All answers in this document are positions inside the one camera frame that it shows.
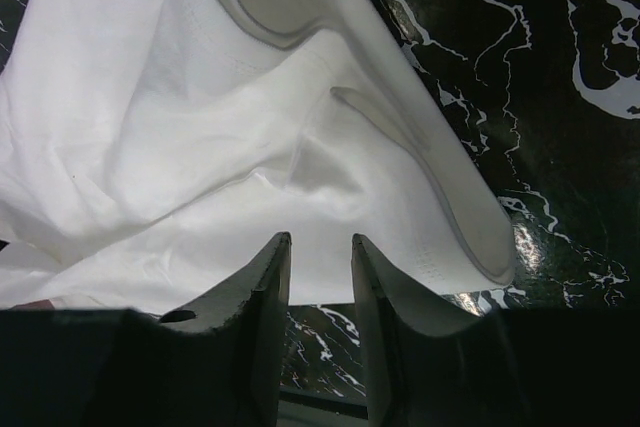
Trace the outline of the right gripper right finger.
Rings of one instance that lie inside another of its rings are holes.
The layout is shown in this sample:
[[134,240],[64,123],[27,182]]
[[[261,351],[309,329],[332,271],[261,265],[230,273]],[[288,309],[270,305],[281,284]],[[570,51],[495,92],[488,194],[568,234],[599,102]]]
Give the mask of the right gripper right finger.
[[351,271],[371,425],[638,424],[637,311],[475,316],[359,234]]

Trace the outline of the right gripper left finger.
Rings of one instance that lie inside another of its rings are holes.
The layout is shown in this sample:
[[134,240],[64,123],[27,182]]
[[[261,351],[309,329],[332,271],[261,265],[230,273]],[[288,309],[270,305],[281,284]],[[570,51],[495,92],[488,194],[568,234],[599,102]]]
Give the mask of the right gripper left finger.
[[5,310],[5,426],[272,426],[291,236],[161,317],[133,309]]

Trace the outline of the white t shirt blue print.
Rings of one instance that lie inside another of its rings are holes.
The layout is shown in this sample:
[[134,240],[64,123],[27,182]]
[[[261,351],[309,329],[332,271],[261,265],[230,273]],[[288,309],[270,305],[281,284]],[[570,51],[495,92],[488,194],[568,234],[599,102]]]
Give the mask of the white t shirt blue print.
[[29,0],[1,75],[1,303],[161,314],[277,232],[290,301],[367,236],[440,294],[510,283],[510,219],[369,0]]

